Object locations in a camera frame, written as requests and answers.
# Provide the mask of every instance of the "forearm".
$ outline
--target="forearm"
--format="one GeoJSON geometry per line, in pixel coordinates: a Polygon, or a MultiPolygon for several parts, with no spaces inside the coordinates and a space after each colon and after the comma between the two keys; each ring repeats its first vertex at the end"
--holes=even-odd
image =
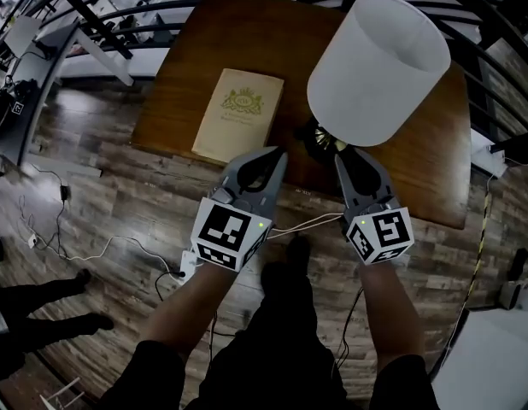
{"type": "Polygon", "coordinates": [[[143,340],[163,342],[187,360],[238,274],[205,263],[149,318],[143,340]]]}
{"type": "Polygon", "coordinates": [[[424,354],[424,333],[414,305],[389,263],[361,265],[367,316],[378,370],[405,354],[424,354]]]}

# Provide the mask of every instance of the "desk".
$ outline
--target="desk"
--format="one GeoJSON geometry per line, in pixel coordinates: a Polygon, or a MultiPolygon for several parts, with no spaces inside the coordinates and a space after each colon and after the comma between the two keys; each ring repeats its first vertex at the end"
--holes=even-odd
{"type": "MultiPolygon", "coordinates": [[[[215,162],[191,148],[222,69],[269,74],[285,80],[268,139],[289,152],[285,182],[339,196],[335,169],[310,158],[294,133],[311,117],[308,78],[343,18],[288,0],[202,0],[161,65],[132,144],[215,162]]],[[[365,150],[388,169],[413,217],[463,228],[471,136],[461,68],[452,65],[392,139],[365,150]]]]}
{"type": "Polygon", "coordinates": [[[12,80],[18,82],[34,79],[38,88],[27,96],[24,101],[25,106],[19,115],[10,112],[8,120],[11,123],[0,131],[0,155],[6,157],[17,166],[26,161],[37,164],[44,170],[100,176],[101,171],[96,168],[30,154],[29,150],[38,124],[38,118],[42,112],[45,99],[56,79],[61,63],[76,42],[94,55],[126,85],[132,85],[133,80],[123,68],[117,66],[98,45],[93,43],[89,37],[78,29],[78,23],[57,29],[39,40],[45,45],[56,47],[56,53],[51,59],[46,61],[39,57],[43,55],[42,51],[36,45],[31,44],[27,52],[32,52],[38,56],[25,54],[15,64],[15,69],[11,73],[12,80]]]}

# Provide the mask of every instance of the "wooden table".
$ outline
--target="wooden table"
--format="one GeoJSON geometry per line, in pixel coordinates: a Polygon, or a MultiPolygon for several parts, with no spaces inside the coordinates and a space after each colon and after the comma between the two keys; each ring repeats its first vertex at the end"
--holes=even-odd
{"type": "MultiPolygon", "coordinates": [[[[269,74],[285,80],[268,139],[289,152],[285,182],[337,196],[336,170],[308,156],[294,132],[311,116],[308,78],[343,17],[288,0],[202,0],[161,65],[132,144],[216,162],[191,148],[222,69],[269,74]]],[[[388,169],[413,217],[463,228],[471,138],[461,68],[452,65],[393,138],[366,150],[388,169]]]]}

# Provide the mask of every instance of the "white cube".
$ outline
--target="white cube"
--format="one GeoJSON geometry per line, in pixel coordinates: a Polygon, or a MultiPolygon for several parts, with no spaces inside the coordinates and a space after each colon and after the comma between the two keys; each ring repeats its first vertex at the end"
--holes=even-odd
{"type": "Polygon", "coordinates": [[[235,272],[266,241],[272,221],[204,197],[191,233],[196,255],[235,272]]]}
{"type": "Polygon", "coordinates": [[[396,258],[414,244],[407,208],[355,217],[347,237],[367,265],[396,258]]]}

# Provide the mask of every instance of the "beige book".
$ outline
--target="beige book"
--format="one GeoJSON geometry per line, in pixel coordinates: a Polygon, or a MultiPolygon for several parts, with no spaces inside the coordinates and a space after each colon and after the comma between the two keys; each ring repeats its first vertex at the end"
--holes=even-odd
{"type": "Polygon", "coordinates": [[[192,152],[230,162],[264,147],[283,91],[282,79],[225,68],[192,152]]]}

